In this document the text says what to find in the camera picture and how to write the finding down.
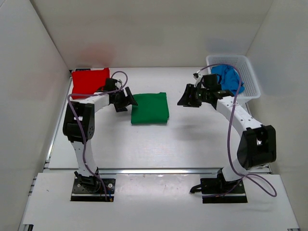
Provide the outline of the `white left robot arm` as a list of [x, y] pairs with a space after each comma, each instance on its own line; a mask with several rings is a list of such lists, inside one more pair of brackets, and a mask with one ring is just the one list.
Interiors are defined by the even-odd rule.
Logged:
[[83, 184], [91, 192], [98, 190], [101, 185], [91, 147], [95, 132], [95, 114], [111, 104], [117, 112], [127, 111], [129, 105], [138, 105], [129, 87], [95, 94], [71, 93], [67, 97], [63, 134], [75, 150], [77, 175], [85, 177]]

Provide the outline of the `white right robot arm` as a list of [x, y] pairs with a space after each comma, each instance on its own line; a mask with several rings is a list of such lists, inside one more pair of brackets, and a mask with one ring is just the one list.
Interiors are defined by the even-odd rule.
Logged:
[[247, 175], [251, 169], [276, 161], [276, 130], [272, 125], [263, 125], [240, 106], [229, 90], [221, 87], [196, 87], [187, 84], [184, 94], [177, 103], [184, 107], [200, 107], [209, 103], [228, 121], [240, 135], [237, 156], [228, 155], [229, 165], [222, 170], [222, 177], [216, 180], [218, 191], [225, 193], [233, 187], [233, 181]]

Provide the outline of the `green t shirt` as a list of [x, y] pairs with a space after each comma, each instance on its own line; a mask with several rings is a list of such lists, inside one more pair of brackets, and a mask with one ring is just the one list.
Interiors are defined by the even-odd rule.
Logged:
[[131, 110], [131, 124], [137, 125], [165, 125], [169, 119], [167, 94], [141, 93], [134, 94], [138, 105], [133, 105]]

